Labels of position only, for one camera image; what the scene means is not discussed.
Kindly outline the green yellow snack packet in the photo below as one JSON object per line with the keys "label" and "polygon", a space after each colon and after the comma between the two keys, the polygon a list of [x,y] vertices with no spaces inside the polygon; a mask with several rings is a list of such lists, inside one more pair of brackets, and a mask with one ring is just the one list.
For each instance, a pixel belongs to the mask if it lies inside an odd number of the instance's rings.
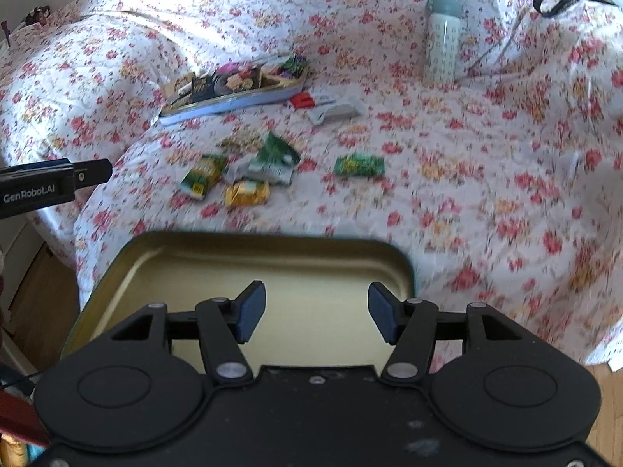
{"label": "green yellow snack packet", "polygon": [[181,190],[195,199],[204,199],[221,180],[228,158],[221,154],[204,154],[181,180]]}

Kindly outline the green foil candy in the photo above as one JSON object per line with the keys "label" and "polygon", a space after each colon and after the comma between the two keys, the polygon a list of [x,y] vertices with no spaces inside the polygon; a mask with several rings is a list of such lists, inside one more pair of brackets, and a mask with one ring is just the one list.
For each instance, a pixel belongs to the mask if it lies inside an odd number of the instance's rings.
{"label": "green foil candy", "polygon": [[308,60],[305,56],[290,56],[281,65],[281,75],[287,78],[300,78],[308,67]]}
{"label": "green foil candy", "polygon": [[334,165],[334,173],[343,177],[379,177],[384,172],[384,158],[366,154],[340,156]]}

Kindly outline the green white snack bag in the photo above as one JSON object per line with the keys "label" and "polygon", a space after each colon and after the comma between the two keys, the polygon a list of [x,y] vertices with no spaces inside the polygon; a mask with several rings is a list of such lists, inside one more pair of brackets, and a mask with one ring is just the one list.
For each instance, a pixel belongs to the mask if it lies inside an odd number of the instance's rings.
{"label": "green white snack bag", "polygon": [[228,165],[225,173],[227,183],[251,180],[288,187],[301,156],[290,144],[273,132],[269,132],[253,155],[245,155]]}

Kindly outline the grey silver snack packet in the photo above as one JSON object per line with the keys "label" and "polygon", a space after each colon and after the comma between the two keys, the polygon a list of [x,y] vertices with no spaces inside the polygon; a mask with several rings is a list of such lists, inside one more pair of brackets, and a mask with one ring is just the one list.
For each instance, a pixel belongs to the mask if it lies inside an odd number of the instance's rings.
{"label": "grey silver snack packet", "polygon": [[347,99],[314,107],[308,111],[307,117],[312,125],[324,125],[332,121],[362,116],[364,112],[365,107],[359,100]]}

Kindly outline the red white snack packet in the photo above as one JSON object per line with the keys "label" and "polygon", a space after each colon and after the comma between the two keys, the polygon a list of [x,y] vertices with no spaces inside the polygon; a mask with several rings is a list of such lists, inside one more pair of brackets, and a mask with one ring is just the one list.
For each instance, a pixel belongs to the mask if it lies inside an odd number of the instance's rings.
{"label": "red white snack packet", "polygon": [[334,104],[336,100],[328,95],[313,95],[308,92],[301,92],[292,96],[289,102],[295,110],[308,110]]}

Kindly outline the brown paper snack packet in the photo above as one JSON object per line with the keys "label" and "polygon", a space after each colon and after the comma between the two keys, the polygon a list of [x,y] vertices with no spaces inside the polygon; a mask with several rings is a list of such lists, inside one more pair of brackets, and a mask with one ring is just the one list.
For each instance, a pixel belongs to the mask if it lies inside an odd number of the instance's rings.
{"label": "brown paper snack packet", "polygon": [[162,93],[165,104],[186,104],[188,102],[192,80],[196,77],[194,72],[185,74],[177,79],[162,85]]}

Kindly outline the gold blue snack tin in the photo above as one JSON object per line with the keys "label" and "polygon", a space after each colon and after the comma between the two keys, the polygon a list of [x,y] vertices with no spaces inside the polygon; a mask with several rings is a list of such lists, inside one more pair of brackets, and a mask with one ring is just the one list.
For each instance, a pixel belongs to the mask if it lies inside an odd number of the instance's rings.
{"label": "gold blue snack tin", "polygon": [[163,125],[175,125],[185,120],[207,116],[218,115],[248,107],[257,107],[264,104],[278,104],[291,99],[292,96],[303,91],[308,72],[308,67],[300,78],[287,78],[281,75],[281,65],[294,55],[279,56],[273,55],[256,60],[229,62],[221,65],[213,72],[208,72],[196,77],[204,77],[211,74],[221,74],[237,70],[238,68],[261,69],[261,86],[252,91],[246,91],[236,95],[228,95],[220,98],[205,100],[201,102],[191,102],[190,96],[186,104],[165,105],[159,112],[158,120]]}

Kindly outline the floral bed cover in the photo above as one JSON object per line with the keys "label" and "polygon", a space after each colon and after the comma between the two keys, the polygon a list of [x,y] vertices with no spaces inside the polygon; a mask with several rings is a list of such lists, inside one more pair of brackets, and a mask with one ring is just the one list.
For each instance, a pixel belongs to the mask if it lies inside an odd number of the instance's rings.
{"label": "floral bed cover", "polygon": [[[32,215],[86,302],[155,230],[357,235],[398,245],[427,299],[488,302],[589,365],[622,342],[622,13],[547,19],[532,0],[457,0],[450,84],[423,81],[428,0],[76,0],[1,61],[1,160],[105,157],[111,180]],[[166,126],[162,85],[288,53],[362,116],[312,125],[286,104]],[[273,132],[301,160],[264,205],[227,208],[228,165]],[[384,158],[379,177],[336,159]],[[180,188],[228,158],[204,199]]]}

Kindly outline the black cracker packet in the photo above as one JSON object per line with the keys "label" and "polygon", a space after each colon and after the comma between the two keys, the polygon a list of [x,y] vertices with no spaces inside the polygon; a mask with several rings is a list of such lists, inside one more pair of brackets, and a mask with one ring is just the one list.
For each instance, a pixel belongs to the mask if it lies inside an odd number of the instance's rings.
{"label": "black cracker packet", "polygon": [[201,102],[256,90],[261,86],[261,69],[238,68],[226,73],[196,77],[191,81],[190,101]]}

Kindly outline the green foil candy in tin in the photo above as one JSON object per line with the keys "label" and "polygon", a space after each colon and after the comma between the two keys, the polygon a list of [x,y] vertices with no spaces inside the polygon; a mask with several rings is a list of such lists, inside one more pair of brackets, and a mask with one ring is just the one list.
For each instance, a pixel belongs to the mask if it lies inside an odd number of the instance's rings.
{"label": "green foil candy in tin", "polygon": [[281,75],[287,78],[300,78],[308,67],[308,60],[305,56],[290,56],[281,65]]}

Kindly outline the green white thermos bottle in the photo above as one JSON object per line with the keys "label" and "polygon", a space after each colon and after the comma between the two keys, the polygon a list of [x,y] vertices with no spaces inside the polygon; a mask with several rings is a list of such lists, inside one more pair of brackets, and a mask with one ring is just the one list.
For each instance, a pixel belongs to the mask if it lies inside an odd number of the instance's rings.
{"label": "green white thermos bottle", "polygon": [[423,81],[431,86],[453,83],[463,32],[463,8],[457,0],[428,0],[427,16]]}

